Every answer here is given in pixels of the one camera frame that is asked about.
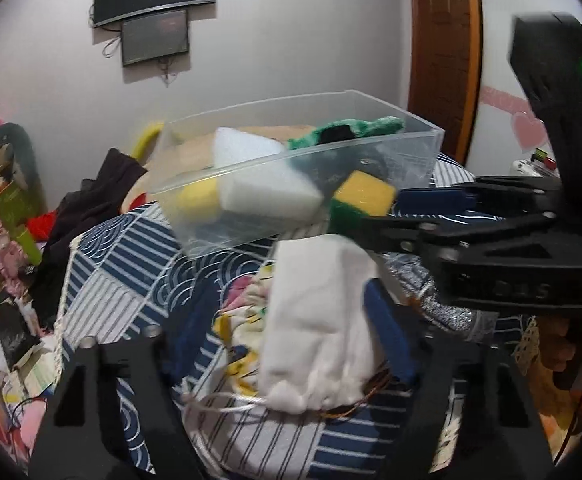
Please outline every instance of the pink heart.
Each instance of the pink heart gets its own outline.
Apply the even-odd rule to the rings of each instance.
[[[513,115],[511,127],[513,133],[516,134],[517,143],[524,152],[545,144],[548,138],[544,123],[526,112],[517,112]]]

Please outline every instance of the white fabric pouch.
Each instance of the white fabric pouch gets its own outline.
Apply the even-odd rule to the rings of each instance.
[[[375,262],[335,234],[280,241],[275,260],[259,396],[293,414],[361,400],[384,360],[363,305]]]

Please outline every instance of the green and yellow sponge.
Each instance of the green and yellow sponge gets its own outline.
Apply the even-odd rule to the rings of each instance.
[[[365,216],[386,216],[395,199],[395,188],[379,178],[354,171],[330,201],[328,232],[346,236]]]

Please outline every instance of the pink toy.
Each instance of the pink toy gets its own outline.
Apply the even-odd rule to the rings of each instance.
[[[0,220],[0,272],[4,277],[7,292],[14,298],[20,298],[26,292],[24,283],[18,278],[18,271],[26,261],[22,247],[10,239]]]

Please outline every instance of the glittery silver fabric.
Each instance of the glittery silver fabric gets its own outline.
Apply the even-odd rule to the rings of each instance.
[[[498,314],[448,306],[437,300],[436,284],[420,258],[411,254],[384,253],[391,276],[397,278],[411,297],[420,300],[422,313],[433,324],[469,341],[490,339]]]

